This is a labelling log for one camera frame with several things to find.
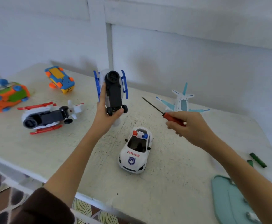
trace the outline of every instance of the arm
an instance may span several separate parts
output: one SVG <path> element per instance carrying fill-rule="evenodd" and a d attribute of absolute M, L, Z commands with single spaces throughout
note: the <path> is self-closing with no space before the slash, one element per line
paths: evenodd
<path fill-rule="evenodd" d="M 98 140 L 108 132 L 111 125 L 123 113 L 119 109 L 113 116 L 108 116 L 105 108 L 105 84 L 102 86 L 97 113 L 89 131 L 81 142 L 59 167 L 43 188 L 37 189 L 22 205 L 13 224 L 36 223 L 73 223 L 72 207 L 80 180 L 91 152 Z"/>
<path fill-rule="evenodd" d="M 119 109 L 112 116 L 108 116 L 105 107 L 106 85 L 102 86 L 100 102 L 97 104 L 97 113 L 89 131 L 81 142 L 44 185 L 44 188 L 58 197 L 69 207 L 72 206 L 86 164 L 98 140 L 109 131 L 112 124 L 123 113 Z"/>
<path fill-rule="evenodd" d="M 272 183 L 243 160 L 209 128 L 200 113 L 170 112 L 187 122 L 182 127 L 167 122 L 169 129 L 213 156 L 227 171 L 263 224 L 272 224 Z"/>

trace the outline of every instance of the shield logo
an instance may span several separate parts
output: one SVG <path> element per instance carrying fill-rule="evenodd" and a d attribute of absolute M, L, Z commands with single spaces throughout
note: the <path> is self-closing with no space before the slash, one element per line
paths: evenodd
<path fill-rule="evenodd" d="M 130 164 L 130 165 L 133 165 L 134 163 L 135 163 L 135 158 L 134 157 L 130 157 L 129 158 L 129 160 L 128 160 L 128 163 Z"/>

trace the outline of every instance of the scratched surface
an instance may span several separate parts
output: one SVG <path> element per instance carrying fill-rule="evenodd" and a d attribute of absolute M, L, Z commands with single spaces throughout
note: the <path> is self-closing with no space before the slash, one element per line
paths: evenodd
<path fill-rule="evenodd" d="M 36 64 L 9 79 L 35 92 L 18 107 L 48 101 L 62 106 L 67 105 L 68 99 L 77 104 L 84 102 L 85 110 L 77 120 L 55 131 L 30 135 L 21 123 L 23 111 L 13 108 L 0 113 L 0 161 L 39 180 L 48 179 L 77 146 L 91 126 L 97 102 L 94 78 L 66 71 L 76 86 L 71 94 L 64 95 L 48 87 L 50 81 L 43 71 L 47 67 L 50 66 Z M 129 99 L 123 100 L 128 113 L 94 148 L 78 193 L 145 223 L 218 223 L 210 181 L 220 171 L 206 152 L 168 130 L 166 120 L 142 96 L 164 110 L 156 101 L 156 94 L 129 88 Z M 270 169 L 262 174 L 271 174 L 272 147 L 253 119 L 219 110 L 203 116 L 213 131 L 239 153 L 255 152 L 266 157 Z M 134 126 L 148 128 L 154 137 L 146 169 L 139 175 L 126 172 L 117 164 L 124 140 Z"/>

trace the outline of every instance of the black wheel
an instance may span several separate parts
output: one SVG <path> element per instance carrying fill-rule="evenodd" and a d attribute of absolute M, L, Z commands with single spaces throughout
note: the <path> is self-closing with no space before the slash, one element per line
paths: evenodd
<path fill-rule="evenodd" d="M 123 113 L 127 113 L 128 112 L 128 107 L 126 105 L 123 105 Z"/>
<path fill-rule="evenodd" d="M 63 122 L 64 122 L 64 124 L 70 124 L 73 122 L 73 119 L 66 119 Z"/>
<path fill-rule="evenodd" d="M 37 126 L 37 121 L 33 117 L 27 117 L 23 122 L 24 127 L 33 129 Z"/>
<path fill-rule="evenodd" d="M 68 106 L 61 106 L 60 108 L 59 108 L 59 110 L 60 111 L 66 111 L 66 110 L 68 110 Z"/>
<path fill-rule="evenodd" d="M 119 74 L 116 71 L 110 71 L 107 74 L 107 79 L 111 83 L 116 83 L 119 81 Z"/>
<path fill-rule="evenodd" d="M 107 108 L 107 114 L 112 116 L 113 115 L 113 109 L 111 107 Z"/>

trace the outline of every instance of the person's right arm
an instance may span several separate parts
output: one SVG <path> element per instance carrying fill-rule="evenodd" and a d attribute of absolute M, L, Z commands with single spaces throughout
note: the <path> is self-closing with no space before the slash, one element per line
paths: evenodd
<path fill-rule="evenodd" d="M 272 224 L 272 183 L 243 160 L 209 128 L 200 113 L 170 112 L 186 127 L 168 121 L 169 129 L 208 152 L 227 171 L 263 224 Z"/>

